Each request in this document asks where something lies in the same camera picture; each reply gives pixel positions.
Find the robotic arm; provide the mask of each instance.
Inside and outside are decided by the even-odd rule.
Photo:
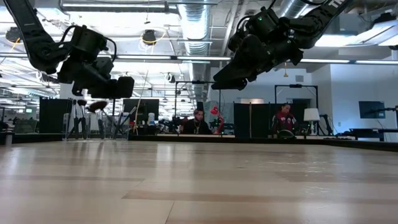
[[[58,64],[64,61],[58,80],[60,83],[73,83],[74,95],[81,96],[82,90],[88,89],[93,98],[131,97],[134,80],[131,77],[113,80],[109,74],[116,58],[113,40],[86,26],[71,26],[56,43],[44,30],[28,0],[4,0],[4,3],[20,30],[29,62],[34,68],[54,74]],[[74,28],[72,39],[64,42],[71,28]],[[113,59],[97,57],[102,50],[108,50],[107,40],[115,45]]]
[[[228,43],[235,56],[214,75],[212,89],[242,90],[248,81],[287,60],[297,65],[303,58],[300,49],[312,48],[330,22],[352,2],[328,0],[299,19],[278,18],[271,8],[262,7],[239,27],[241,20]]]

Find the black partition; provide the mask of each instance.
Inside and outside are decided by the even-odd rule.
[[[234,103],[234,133],[236,138],[250,138],[249,105]]]
[[[63,115],[71,113],[72,100],[40,99],[40,133],[62,133]]]
[[[273,134],[272,120],[282,103],[242,104],[234,103],[234,126],[236,138],[268,138]],[[305,124],[305,103],[292,103],[290,112],[299,124]]]

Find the wall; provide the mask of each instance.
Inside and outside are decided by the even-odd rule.
[[[319,114],[327,114],[332,118],[333,104],[331,103],[332,94],[330,65],[325,65],[312,73],[312,85],[318,86]],[[320,121],[320,128],[322,128],[323,132],[326,133],[326,122],[323,119]]]
[[[218,68],[211,68],[211,77],[218,72]],[[284,77],[285,70],[280,69],[276,72],[271,71],[269,73],[263,73],[257,76],[257,80],[248,83],[245,89],[239,90],[222,90],[221,100],[227,103],[239,102],[240,98],[262,98],[265,103],[275,101],[274,85],[289,85],[296,84],[295,76],[303,75],[304,82],[300,83],[303,85],[311,85],[311,74],[307,73],[305,69],[288,69],[287,73],[289,77]],[[219,91],[209,90],[209,99],[218,100]],[[291,89],[283,88],[278,94],[278,103],[284,103],[287,99],[292,98],[305,98],[315,99],[314,95],[305,88],[302,89]]]
[[[332,65],[331,80],[333,119],[339,132],[349,128],[382,128],[381,124],[396,128],[393,112],[386,112],[386,119],[361,119],[358,105],[358,101],[384,101],[386,107],[398,104],[395,66]],[[389,135],[398,141],[396,134]]]

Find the black shirt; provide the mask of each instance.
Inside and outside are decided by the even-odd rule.
[[[212,134],[206,122],[195,122],[191,119],[184,124],[182,134]]]

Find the ventilation duct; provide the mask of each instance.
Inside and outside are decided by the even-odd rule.
[[[283,0],[276,14],[278,17],[298,18],[307,7],[308,4],[301,0]]]
[[[204,4],[181,4],[178,5],[181,15],[181,26],[184,39],[203,40],[208,38],[210,7]],[[208,55],[209,44],[203,42],[186,42],[185,48],[190,56]],[[208,81],[210,79],[210,66],[205,63],[193,63],[190,68],[192,80]],[[208,86],[195,86],[195,98],[204,101],[203,92],[207,92]]]

